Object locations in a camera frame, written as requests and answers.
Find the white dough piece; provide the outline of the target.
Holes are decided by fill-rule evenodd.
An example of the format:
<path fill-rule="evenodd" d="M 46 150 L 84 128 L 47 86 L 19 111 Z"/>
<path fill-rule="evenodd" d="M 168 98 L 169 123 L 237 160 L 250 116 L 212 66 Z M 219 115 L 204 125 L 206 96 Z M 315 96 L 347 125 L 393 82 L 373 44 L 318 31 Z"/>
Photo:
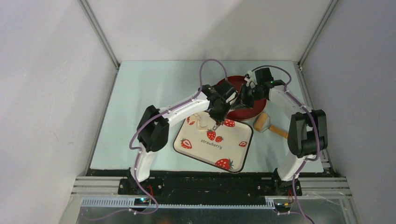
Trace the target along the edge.
<path fill-rule="evenodd" d="M 187 124 L 195 126 L 199 131 L 206 131 L 209 129 L 209 118 L 207 115 L 208 113 L 206 112 L 195 113 L 186 118 Z"/>

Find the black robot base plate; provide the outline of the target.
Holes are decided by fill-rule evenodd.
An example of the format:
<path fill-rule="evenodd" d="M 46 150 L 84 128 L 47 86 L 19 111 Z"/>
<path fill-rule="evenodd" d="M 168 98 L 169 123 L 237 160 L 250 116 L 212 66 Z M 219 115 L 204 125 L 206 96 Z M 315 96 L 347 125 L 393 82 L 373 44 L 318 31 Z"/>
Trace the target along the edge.
<path fill-rule="evenodd" d="M 140 189 L 131 174 L 124 176 L 119 195 L 153 196 L 161 205 L 266 205 L 270 196 L 301 196 L 301 185 L 282 182 L 274 173 L 152 171 Z"/>

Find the strawberry print rectangular tray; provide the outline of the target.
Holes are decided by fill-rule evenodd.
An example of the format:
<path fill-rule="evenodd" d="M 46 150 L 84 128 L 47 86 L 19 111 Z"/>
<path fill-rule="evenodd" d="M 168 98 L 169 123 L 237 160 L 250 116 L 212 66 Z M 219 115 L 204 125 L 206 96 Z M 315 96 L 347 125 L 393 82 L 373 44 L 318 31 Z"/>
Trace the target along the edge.
<path fill-rule="evenodd" d="M 253 129 L 248 124 L 226 119 L 216 131 L 209 117 L 209 129 L 199 131 L 184 120 L 174 140 L 176 152 L 230 173 L 243 170 Z"/>

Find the wooden dough roller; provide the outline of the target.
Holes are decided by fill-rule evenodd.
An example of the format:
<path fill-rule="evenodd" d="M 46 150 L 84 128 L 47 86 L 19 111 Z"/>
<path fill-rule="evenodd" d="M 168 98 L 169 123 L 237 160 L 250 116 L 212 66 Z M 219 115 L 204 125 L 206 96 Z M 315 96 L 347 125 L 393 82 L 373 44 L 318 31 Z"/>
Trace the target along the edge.
<path fill-rule="evenodd" d="M 253 128 L 260 133 L 263 133 L 265 131 L 271 131 L 285 139 L 288 139 L 288 132 L 273 125 L 271 123 L 270 116 L 265 112 L 262 112 L 257 117 L 257 119 L 254 122 Z"/>

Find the round red lacquer tray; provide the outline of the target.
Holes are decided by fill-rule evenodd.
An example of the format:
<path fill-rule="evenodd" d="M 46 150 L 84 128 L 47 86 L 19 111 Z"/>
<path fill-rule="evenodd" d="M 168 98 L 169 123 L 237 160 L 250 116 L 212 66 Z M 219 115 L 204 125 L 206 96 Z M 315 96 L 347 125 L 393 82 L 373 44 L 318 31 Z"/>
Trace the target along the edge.
<path fill-rule="evenodd" d="M 220 80 L 216 85 L 220 85 L 224 80 L 229 81 L 236 89 L 238 92 L 238 97 L 237 99 L 240 99 L 240 89 L 242 85 L 246 85 L 246 81 L 244 80 L 243 76 L 231 76 L 228 77 L 227 79 L 222 79 Z M 265 108 L 267 99 L 261 99 L 261 100 L 254 100 L 254 108 L 252 109 L 234 109 L 233 105 L 229 113 L 227 114 L 226 119 L 234 119 L 238 121 L 242 120 L 248 120 L 252 119 L 256 116 L 258 116 Z"/>

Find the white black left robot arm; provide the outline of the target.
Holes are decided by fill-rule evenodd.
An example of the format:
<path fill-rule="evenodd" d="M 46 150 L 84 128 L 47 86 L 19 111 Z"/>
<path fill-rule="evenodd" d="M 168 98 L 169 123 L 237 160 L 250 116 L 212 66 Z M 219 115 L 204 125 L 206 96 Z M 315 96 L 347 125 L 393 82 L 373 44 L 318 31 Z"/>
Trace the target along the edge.
<path fill-rule="evenodd" d="M 225 123 L 228 113 L 239 96 L 234 86 L 224 81 L 221 85 L 201 85 L 198 90 L 185 100 L 175 105 L 146 108 L 133 135 L 129 147 L 138 150 L 134 166 L 131 168 L 130 189 L 136 194 L 143 194 L 148 188 L 146 179 L 156 153 L 164 148 L 169 139 L 169 129 L 178 122 L 198 112 L 209 112 L 209 119 L 204 124 L 216 130 Z"/>

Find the metal scraper wooden handle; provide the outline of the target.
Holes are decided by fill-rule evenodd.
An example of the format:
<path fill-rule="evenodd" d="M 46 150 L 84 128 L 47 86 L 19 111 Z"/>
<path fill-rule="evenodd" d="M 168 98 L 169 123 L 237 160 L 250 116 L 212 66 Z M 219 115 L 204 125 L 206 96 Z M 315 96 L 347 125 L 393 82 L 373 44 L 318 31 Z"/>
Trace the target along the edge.
<path fill-rule="evenodd" d="M 231 110 L 232 105 L 237 97 L 237 93 L 235 93 L 231 95 L 228 99 L 225 99 L 224 97 L 219 97 L 214 101 L 213 107 L 209 112 L 210 117 L 215 122 L 212 127 L 213 131 L 216 131 L 221 125 L 224 124 L 227 114 Z"/>

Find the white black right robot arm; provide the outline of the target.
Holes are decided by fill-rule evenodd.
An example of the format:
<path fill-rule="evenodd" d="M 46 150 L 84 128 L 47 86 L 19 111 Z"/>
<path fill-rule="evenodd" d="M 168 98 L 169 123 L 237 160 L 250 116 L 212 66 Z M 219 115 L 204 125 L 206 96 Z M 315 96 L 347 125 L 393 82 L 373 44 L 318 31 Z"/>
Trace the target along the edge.
<path fill-rule="evenodd" d="M 291 81 L 275 80 L 270 65 L 249 70 L 233 109 L 253 108 L 255 101 L 266 99 L 280 109 L 290 119 L 287 144 L 289 153 L 276 169 L 279 178 L 272 181 L 272 190 L 284 195 L 290 189 L 290 182 L 298 178 L 308 161 L 317 161 L 319 153 L 328 144 L 326 114 L 323 110 L 313 110 L 302 103 L 288 88 Z"/>

